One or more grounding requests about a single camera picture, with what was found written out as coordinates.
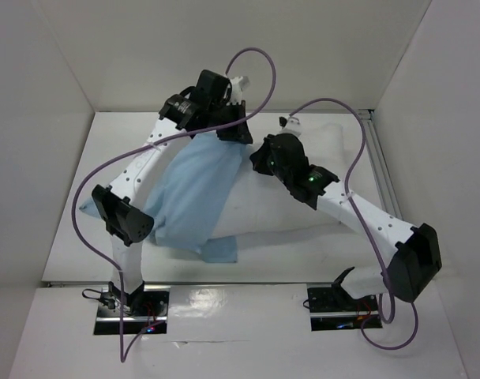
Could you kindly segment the white pillow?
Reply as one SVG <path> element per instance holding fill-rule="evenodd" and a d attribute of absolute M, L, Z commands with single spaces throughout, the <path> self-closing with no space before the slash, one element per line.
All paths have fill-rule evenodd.
<path fill-rule="evenodd" d="M 343 126 L 326 123 L 303 126 L 298 138 L 309 160 L 310 173 L 300 186 L 288 189 L 277 177 L 258 174 L 249 157 L 264 138 L 248 148 L 214 238 L 237 237 L 248 233 L 294 231 L 317 225 L 334 224 L 336 219 L 318 212 L 317 197 L 324 185 L 340 180 L 348 164 L 343 141 Z"/>

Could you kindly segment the light blue pillowcase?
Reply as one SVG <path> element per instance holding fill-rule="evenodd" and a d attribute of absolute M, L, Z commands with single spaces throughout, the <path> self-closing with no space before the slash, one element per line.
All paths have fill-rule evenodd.
<path fill-rule="evenodd" d="M 157 246 L 193 251 L 206 263 L 235 263 L 235 237 L 214 238 L 246 152 L 246 146 L 198 134 L 156 180 L 144 206 L 155 225 L 149 239 Z"/>

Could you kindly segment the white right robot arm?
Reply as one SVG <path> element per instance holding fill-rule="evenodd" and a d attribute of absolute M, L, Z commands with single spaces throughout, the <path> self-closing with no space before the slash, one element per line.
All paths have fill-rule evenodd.
<path fill-rule="evenodd" d="M 277 177 L 296 201 L 374 243 L 378 265 L 349 268 L 336 279 L 332 301 L 338 308 L 348 310 L 360 298 L 384 293 L 414 302 L 440 271 L 434 228 L 399 220 L 347 189 L 336 174 L 309 162 L 295 135 L 268 135 L 249 159 L 254 171 Z"/>

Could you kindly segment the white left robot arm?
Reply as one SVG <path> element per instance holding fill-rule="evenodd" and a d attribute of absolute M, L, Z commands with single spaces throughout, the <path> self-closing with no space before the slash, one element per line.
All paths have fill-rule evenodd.
<path fill-rule="evenodd" d="M 108 186 L 93 189 L 92 199 L 111 236 L 113 260 L 120 268 L 113 272 L 108 291 L 124 314 L 133 315 L 143 306 L 142 246 L 154 219 L 142 209 L 155 184 L 157 165 L 172 143 L 169 138 L 244 118 L 243 92 L 248 86 L 246 76 L 228 78 L 203 70 L 194 86 L 166 100 L 144 144 L 146 151 L 137 153 Z"/>

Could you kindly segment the aluminium side rail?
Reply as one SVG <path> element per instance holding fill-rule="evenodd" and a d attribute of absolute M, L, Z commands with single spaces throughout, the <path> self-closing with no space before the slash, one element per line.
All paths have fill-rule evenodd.
<path fill-rule="evenodd" d="M 366 128 L 366 147 L 368 149 L 381 203 L 385 211 L 398 219 L 402 219 L 403 216 L 396 198 L 388 165 L 375 128 L 373 110 L 359 110 L 358 114 Z"/>

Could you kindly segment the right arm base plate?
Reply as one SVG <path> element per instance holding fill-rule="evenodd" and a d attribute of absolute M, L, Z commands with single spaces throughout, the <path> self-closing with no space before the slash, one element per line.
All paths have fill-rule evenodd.
<path fill-rule="evenodd" d="M 334 287 L 308 287 L 302 303 L 309 311 L 313 332 L 382 328 L 378 303 L 374 295 L 351 298 L 344 290 Z"/>

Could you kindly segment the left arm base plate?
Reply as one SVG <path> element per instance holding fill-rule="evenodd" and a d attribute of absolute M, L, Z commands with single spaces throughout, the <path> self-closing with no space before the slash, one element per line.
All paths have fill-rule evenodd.
<path fill-rule="evenodd" d="M 124 306 L 121 311 L 119 301 L 106 287 L 91 289 L 92 296 L 83 297 L 97 302 L 97 311 L 93 334 L 95 336 L 117 336 L 119 334 L 120 314 L 123 313 L 124 334 L 136 335 L 145 328 L 147 335 L 167 333 L 167 315 L 170 300 L 170 288 L 147 286 L 132 306 Z"/>

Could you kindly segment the aluminium table edge rail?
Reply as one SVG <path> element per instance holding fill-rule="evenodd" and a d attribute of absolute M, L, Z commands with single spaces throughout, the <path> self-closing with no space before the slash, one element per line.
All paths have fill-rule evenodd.
<path fill-rule="evenodd" d="M 289 284 L 305 284 L 310 287 L 330 287 L 333 281 L 149 281 L 145 280 L 146 285 L 153 286 L 221 286 L 221 285 L 289 285 Z M 108 285 L 107 281 L 52 281 L 43 280 L 41 284 L 45 287 L 98 287 Z"/>

